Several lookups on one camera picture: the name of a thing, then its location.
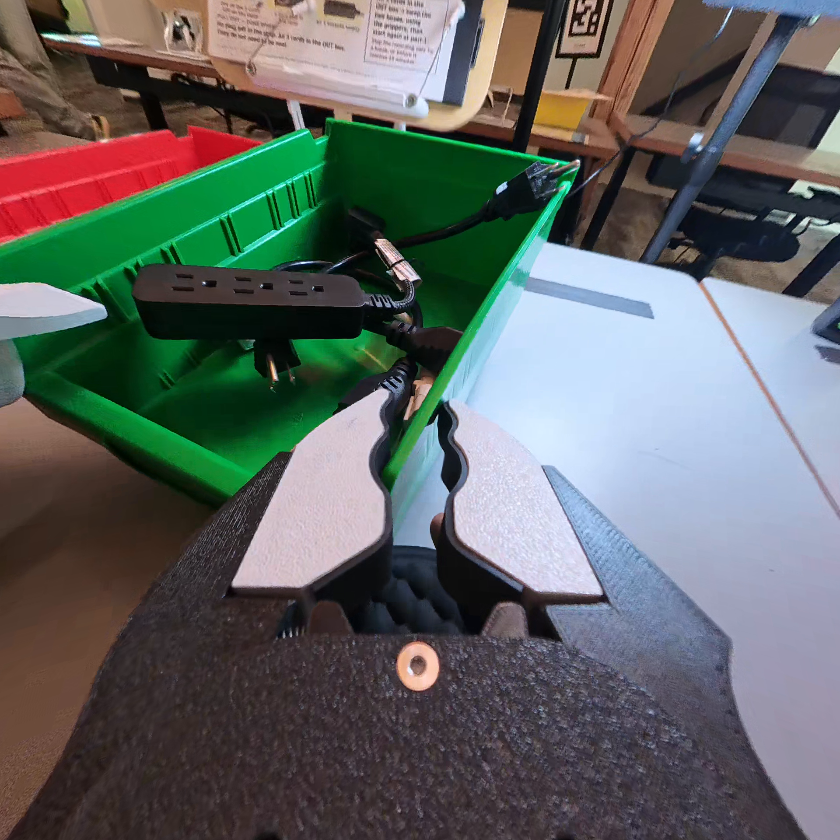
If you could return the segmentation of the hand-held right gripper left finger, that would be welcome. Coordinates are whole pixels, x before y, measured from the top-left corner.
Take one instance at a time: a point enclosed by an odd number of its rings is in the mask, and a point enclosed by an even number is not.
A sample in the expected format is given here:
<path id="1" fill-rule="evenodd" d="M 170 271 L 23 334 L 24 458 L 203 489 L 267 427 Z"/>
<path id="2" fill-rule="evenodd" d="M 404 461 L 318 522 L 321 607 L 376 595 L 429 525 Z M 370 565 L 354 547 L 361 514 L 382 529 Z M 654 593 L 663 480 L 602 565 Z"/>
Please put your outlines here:
<path id="1" fill-rule="evenodd" d="M 315 592 L 377 550 L 389 502 L 373 456 L 388 438 L 373 391 L 293 449 L 231 582 L 235 594 Z"/>

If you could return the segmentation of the black power strip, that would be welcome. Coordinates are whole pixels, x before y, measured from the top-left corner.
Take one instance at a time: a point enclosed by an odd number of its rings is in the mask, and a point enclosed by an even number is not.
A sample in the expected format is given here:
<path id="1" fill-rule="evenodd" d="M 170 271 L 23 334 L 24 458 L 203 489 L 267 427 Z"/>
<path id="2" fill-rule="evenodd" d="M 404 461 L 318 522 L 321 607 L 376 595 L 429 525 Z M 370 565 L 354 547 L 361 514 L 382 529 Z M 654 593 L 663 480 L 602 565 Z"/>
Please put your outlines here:
<path id="1" fill-rule="evenodd" d="M 369 302 L 347 276 L 164 264 L 139 270 L 132 297 L 159 340 L 354 339 Z"/>

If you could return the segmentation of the yellow cardboard box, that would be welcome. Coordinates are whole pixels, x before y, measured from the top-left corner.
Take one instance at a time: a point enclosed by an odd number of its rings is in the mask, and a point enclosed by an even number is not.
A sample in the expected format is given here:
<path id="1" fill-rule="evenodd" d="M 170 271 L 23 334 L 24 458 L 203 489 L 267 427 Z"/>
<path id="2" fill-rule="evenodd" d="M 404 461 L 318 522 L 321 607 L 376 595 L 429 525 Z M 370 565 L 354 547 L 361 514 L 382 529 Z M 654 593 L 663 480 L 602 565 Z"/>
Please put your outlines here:
<path id="1" fill-rule="evenodd" d="M 534 125 L 573 131 L 593 104 L 612 102 L 612 98 L 590 89 L 543 90 L 534 115 Z"/>

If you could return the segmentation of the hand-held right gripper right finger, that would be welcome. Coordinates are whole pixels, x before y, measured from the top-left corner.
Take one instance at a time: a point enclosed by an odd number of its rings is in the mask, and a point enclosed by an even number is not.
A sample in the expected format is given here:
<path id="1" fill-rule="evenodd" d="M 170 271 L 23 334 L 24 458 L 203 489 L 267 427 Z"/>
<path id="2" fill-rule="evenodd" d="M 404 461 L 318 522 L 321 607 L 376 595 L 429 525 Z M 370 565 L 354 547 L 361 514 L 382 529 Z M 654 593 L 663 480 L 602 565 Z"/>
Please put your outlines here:
<path id="1" fill-rule="evenodd" d="M 448 491 L 438 575 L 457 601 L 604 596 L 550 478 L 509 432 L 461 401 L 438 415 Z"/>

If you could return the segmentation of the red plastic bin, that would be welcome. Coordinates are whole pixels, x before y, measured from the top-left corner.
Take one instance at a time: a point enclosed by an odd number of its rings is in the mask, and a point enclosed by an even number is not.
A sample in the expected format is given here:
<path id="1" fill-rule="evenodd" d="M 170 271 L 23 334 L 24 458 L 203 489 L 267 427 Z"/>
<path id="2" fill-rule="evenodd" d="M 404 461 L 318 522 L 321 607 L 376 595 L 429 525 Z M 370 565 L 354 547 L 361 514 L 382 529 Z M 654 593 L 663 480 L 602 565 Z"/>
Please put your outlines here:
<path id="1" fill-rule="evenodd" d="M 200 127 L 64 149 L 1 163 L 1 242 L 16 240 L 250 151 L 256 140 Z"/>

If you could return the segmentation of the white document stand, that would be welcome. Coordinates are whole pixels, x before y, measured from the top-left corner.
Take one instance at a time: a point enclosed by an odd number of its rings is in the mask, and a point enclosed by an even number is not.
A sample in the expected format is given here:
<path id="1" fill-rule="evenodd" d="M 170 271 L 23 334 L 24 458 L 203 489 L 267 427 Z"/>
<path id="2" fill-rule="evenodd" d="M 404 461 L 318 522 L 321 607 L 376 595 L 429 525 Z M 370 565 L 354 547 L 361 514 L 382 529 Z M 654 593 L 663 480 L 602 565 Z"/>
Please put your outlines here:
<path id="1" fill-rule="evenodd" d="M 206 54 L 247 91 L 452 132 L 490 90 L 508 2 L 204 2 Z"/>

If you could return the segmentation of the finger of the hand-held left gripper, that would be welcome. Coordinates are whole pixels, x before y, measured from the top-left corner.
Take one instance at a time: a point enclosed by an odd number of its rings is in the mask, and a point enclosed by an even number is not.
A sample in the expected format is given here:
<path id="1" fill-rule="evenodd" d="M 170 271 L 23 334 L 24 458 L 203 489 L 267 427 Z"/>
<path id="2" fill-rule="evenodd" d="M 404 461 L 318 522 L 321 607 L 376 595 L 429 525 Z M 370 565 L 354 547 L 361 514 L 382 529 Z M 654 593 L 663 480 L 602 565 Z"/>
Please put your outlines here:
<path id="1" fill-rule="evenodd" d="M 1 340 L 74 329 L 107 316 L 108 311 L 101 303 L 45 283 L 1 286 Z"/>
<path id="2" fill-rule="evenodd" d="M 14 341 L 2 341 L 0 407 L 10 406 L 25 393 L 25 369 Z"/>

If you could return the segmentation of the black office chair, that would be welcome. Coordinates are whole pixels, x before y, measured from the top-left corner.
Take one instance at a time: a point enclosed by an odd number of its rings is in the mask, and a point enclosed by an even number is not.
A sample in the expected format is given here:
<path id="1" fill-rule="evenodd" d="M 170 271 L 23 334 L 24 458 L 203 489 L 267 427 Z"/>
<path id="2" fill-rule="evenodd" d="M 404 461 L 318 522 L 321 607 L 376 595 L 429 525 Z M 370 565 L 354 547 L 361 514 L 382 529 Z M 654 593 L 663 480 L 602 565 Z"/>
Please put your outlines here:
<path id="1" fill-rule="evenodd" d="M 677 250 L 674 263 L 700 280 L 721 259 L 780 264 L 800 250 L 800 237 L 812 223 L 802 213 L 737 203 L 700 195 L 680 222 L 667 249 Z"/>

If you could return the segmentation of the black framed tag sign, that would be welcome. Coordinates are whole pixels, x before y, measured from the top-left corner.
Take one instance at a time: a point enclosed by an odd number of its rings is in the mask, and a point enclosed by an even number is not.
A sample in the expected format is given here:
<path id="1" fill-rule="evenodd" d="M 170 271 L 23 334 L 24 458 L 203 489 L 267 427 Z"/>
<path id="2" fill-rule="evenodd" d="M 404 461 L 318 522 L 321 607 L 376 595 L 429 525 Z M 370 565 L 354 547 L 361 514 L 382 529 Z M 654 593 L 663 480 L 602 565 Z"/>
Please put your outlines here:
<path id="1" fill-rule="evenodd" d="M 556 59 L 570 62 L 565 90 L 572 88 L 580 60 L 600 58 L 613 5 L 614 1 L 568 2 L 554 54 Z"/>

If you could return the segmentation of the wooden post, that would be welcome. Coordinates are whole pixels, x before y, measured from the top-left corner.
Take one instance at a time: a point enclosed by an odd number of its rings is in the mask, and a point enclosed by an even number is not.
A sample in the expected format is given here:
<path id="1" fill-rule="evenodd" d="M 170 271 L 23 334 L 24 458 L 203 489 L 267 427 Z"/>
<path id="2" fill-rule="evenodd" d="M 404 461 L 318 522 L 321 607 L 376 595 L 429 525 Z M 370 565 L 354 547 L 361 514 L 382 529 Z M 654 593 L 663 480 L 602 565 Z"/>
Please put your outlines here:
<path id="1" fill-rule="evenodd" d="M 609 123 L 613 116 L 624 117 L 629 113 L 674 4 L 674 1 L 628 3 L 598 87 L 606 100 L 596 103 L 595 120 Z"/>

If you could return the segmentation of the black mesh wrist pad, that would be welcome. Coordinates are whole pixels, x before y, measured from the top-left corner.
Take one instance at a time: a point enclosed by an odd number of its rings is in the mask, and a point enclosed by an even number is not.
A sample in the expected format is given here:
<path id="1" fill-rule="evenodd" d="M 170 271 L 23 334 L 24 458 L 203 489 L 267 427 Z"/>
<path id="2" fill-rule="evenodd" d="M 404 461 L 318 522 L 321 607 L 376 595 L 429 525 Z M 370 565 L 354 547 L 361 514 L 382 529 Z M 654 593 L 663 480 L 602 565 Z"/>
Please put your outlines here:
<path id="1" fill-rule="evenodd" d="M 440 584 L 433 549 L 395 546 L 392 576 L 351 617 L 358 634 L 465 635 L 456 601 Z"/>

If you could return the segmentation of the green plastic bin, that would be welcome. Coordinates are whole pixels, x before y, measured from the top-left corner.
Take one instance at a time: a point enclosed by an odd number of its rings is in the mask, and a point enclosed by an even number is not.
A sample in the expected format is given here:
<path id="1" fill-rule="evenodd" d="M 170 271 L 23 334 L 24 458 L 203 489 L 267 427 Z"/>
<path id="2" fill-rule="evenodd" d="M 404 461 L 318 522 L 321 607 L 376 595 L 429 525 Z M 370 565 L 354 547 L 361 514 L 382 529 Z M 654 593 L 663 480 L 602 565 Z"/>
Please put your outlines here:
<path id="1" fill-rule="evenodd" d="M 17 339 L 26 396 L 145 475 L 220 505 L 291 450 L 366 375 L 400 356 L 383 337 L 296 342 L 278 392 L 235 341 L 163 341 L 131 287 L 147 265 L 267 270 L 351 253 L 353 206 L 393 242 L 457 223 L 533 162 L 509 150 L 327 121 L 2 245 L 2 283 L 43 282 L 101 303 L 99 323 Z"/>

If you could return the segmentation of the printed instruction sheet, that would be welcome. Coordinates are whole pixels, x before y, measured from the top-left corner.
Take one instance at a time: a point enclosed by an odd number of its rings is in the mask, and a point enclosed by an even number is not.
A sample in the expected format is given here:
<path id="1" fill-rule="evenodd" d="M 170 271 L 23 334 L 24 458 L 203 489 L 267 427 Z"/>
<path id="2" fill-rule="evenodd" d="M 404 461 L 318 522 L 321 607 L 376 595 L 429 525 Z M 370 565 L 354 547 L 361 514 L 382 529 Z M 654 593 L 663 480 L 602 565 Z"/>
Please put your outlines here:
<path id="1" fill-rule="evenodd" d="M 481 2 L 206 3 L 206 51 L 259 88 L 425 113 L 461 104 Z"/>

